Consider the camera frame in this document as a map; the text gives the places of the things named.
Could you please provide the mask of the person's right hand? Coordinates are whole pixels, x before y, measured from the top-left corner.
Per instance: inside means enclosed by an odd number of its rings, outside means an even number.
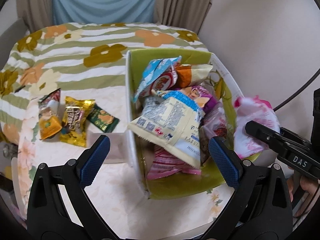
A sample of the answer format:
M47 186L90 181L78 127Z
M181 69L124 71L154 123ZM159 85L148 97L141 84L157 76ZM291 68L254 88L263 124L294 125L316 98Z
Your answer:
M306 178L302 176L300 178L300 186L305 191L304 202L300 206L299 210L293 215L295 218L298 218L305 213L309 212L317 199L319 198L319 183L318 181Z

